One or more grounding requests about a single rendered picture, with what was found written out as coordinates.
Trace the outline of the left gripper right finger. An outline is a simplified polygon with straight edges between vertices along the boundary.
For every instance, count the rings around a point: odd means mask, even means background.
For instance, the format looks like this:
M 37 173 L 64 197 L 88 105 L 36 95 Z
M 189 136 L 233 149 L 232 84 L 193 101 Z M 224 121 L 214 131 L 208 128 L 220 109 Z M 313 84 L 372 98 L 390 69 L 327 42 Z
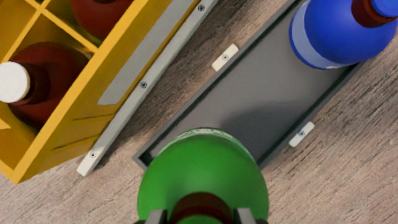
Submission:
M 262 218 L 253 218 L 249 208 L 234 208 L 233 222 L 234 224 L 269 224 Z

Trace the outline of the blue bottle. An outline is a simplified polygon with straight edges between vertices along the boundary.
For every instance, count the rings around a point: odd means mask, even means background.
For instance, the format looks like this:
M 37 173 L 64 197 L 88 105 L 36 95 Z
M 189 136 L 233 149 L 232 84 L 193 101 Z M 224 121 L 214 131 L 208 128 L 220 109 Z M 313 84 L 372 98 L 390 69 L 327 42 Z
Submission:
M 397 26 L 398 0 L 307 0 L 291 19 L 289 41 L 304 64 L 329 70 L 377 56 Z

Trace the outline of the grey rectangular tray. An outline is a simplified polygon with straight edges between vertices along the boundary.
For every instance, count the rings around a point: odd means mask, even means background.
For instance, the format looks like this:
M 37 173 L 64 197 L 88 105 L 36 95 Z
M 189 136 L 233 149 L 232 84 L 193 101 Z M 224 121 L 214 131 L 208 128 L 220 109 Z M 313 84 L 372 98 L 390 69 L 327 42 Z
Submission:
M 288 0 L 131 158 L 145 171 L 175 137 L 211 127 L 262 170 L 368 61 L 329 70 L 300 61 L 289 25 L 306 1 Z

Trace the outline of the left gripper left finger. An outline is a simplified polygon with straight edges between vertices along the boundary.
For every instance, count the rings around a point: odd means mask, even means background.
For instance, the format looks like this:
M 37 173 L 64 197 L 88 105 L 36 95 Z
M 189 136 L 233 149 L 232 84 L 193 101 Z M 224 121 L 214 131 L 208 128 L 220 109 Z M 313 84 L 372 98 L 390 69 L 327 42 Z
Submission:
M 147 220 L 138 220 L 133 224 L 167 224 L 167 209 L 151 209 Z

